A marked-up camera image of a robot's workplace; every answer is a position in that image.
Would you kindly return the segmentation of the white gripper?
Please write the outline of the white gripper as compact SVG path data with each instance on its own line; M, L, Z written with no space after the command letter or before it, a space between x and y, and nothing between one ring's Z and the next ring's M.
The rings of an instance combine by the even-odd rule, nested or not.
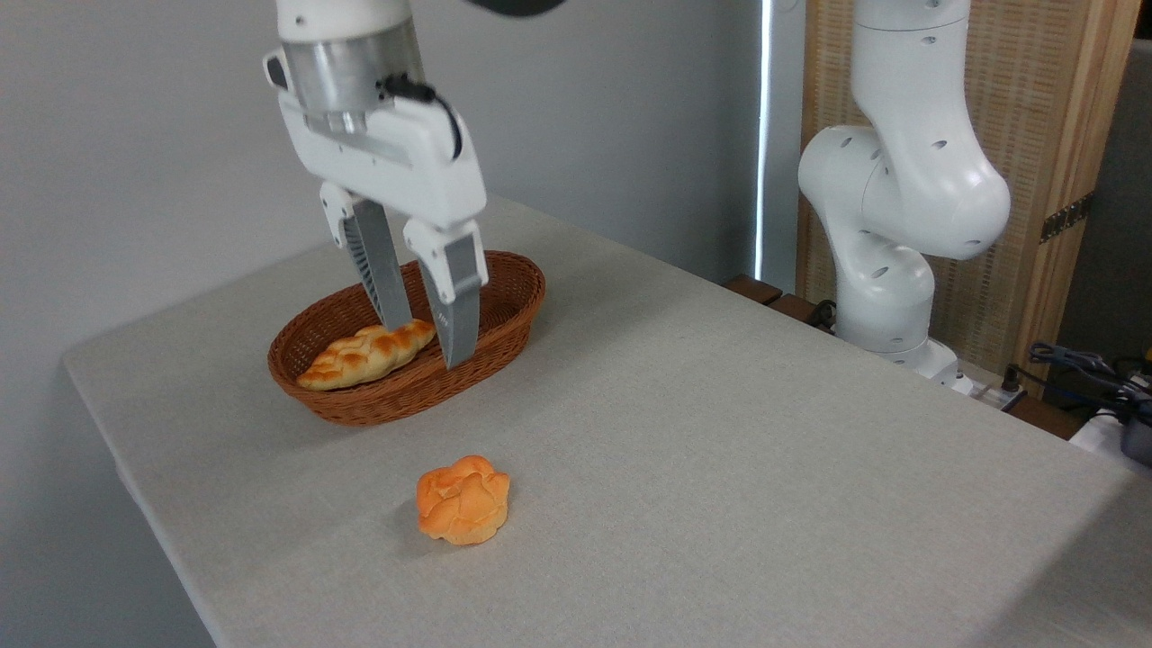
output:
M310 128L289 92L276 100L301 163L328 181L319 196L329 234L350 255L386 329L414 316L385 209L416 218L403 238L420 265L445 369L464 364L476 352L479 293L488 282L479 227L462 223L487 202L464 118L440 103L396 98L367 115L364 131L342 134Z

